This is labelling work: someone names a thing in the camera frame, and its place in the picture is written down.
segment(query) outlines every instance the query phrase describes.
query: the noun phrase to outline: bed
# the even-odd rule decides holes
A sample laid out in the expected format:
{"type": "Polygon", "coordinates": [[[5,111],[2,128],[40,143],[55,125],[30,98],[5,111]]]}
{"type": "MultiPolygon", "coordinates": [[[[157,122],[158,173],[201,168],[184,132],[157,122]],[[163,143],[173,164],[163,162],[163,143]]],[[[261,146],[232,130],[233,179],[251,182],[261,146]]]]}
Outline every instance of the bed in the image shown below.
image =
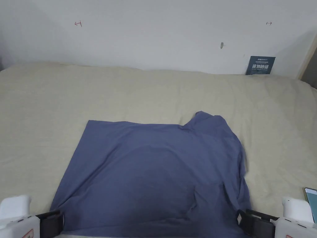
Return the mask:
{"type": "Polygon", "coordinates": [[[221,115],[246,151],[255,210],[317,188],[317,90],[271,75],[20,64],[0,73],[0,199],[30,194],[48,211],[88,120],[185,124],[221,115]]]}

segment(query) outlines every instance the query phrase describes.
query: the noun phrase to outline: red marking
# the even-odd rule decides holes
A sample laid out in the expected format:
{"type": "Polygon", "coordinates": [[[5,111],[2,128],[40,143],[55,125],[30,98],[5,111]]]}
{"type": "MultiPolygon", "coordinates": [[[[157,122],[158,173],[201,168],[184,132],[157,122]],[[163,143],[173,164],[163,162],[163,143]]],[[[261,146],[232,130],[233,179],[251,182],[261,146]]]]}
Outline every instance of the red marking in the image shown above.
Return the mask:
{"type": "Polygon", "coordinates": [[[78,24],[80,24],[80,26],[82,27],[82,25],[81,25],[81,21],[79,21],[78,23],[77,22],[75,22],[75,25],[77,26],[78,24]]]}
{"type": "Polygon", "coordinates": [[[26,233],[25,236],[23,236],[22,238],[33,238],[33,236],[34,236],[34,232],[32,229],[28,233],[26,233]]]}

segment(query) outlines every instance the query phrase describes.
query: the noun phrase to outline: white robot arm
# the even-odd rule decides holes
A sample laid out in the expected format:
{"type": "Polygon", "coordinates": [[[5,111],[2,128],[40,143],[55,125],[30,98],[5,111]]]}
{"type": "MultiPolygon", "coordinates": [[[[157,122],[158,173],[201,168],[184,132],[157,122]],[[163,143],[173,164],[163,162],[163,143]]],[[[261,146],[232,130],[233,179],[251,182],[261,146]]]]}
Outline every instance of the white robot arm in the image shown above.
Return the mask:
{"type": "Polygon", "coordinates": [[[0,237],[53,238],[63,229],[59,211],[30,215],[31,197],[21,195],[5,198],[0,204],[0,237]]]}

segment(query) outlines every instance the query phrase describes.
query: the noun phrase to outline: red warning label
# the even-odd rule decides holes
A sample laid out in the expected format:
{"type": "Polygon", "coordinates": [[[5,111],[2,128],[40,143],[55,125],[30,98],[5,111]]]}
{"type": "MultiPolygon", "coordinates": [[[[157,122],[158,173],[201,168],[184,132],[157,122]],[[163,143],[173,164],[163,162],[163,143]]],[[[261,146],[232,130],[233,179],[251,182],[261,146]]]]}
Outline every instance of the red warning label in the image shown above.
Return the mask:
{"type": "Polygon", "coordinates": [[[23,236],[22,238],[33,238],[33,236],[34,236],[34,232],[32,229],[28,233],[26,233],[25,236],[23,236]]]}

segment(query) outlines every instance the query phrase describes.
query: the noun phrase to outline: mattress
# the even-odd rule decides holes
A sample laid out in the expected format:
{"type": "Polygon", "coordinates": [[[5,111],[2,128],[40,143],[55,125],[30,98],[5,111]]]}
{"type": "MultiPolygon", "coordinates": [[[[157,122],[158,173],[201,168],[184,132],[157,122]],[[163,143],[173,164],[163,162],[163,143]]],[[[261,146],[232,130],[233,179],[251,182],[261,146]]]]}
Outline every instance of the mattress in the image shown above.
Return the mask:
{"type": "Polygon", "coordinates": [[[48,211],[88,120],[185,124],[221,115],[246,151],[255,210],[317,188],[317,90],[271,75],[20,64],[0,73],[0,199],[29,194],[48,211]]]}

